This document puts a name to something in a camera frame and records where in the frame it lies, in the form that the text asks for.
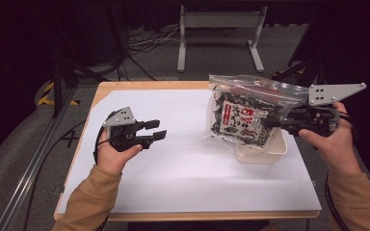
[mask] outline white paper sheet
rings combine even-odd
[[[58,213],[93,166],[98,130],[110,112],[129,106],[139,121],[161,120],[148,135],[162,141],[127,163],[112,213],[314,211],[321,206],[294,138],[272,165],[244,164],[218,141],[204,139],[210,90],[113,91],[92,108]]]

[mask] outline person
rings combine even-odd
[[[334,108],[346,115],[342,103]],[[353,147],[352,125],[340,119],[336,131],[321,137],[301,130],[300,137],[317,147],[329,168],[328,187],[333,208],[330,219],[332,230],[370,230],[370,180],[362,172]],[[100,141],[106,140],[106,133]],[[52,230],[97,230],[114,208],[119,180],[125,164],[136,156],[142,147],[133,146],[117,152],[108,142],[98,146],[97,165],[72,193],[62,218],[56,220]],[[269,225],[262,231],[278,230]]]

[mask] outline sleeve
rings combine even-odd
[[[120,175],[94,166],[87,179],[73,191],[62,218],[52,230],[96,230],[116,204]]]
[[[347,227],[370,230],[370,180],[366,174],[330,172],[328,183],[332,203]],[[330,220],[332,230],[341,230],[334,218]]]

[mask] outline snack package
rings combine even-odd
[[[308,98],[308,88],[249,75],[210,75],[209,88],[206,137],[261,152],[270,146],[273,129],[264,128],[260,118],[284,119]]]

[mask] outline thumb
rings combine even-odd
[[[323,145],[325,137],[322,137],[312,131],[309,131],[307,129],[302,129],[299,131],[299,136],[303,138],[303,140],[307,141],[311,145],[317,147],[320,149],[320,147]]]
[[[143,147],[140,144],[137,144],[121,152],[121,154],[124,156],[126,161],[129,161],[131,158],[135,157],[142,150]]]

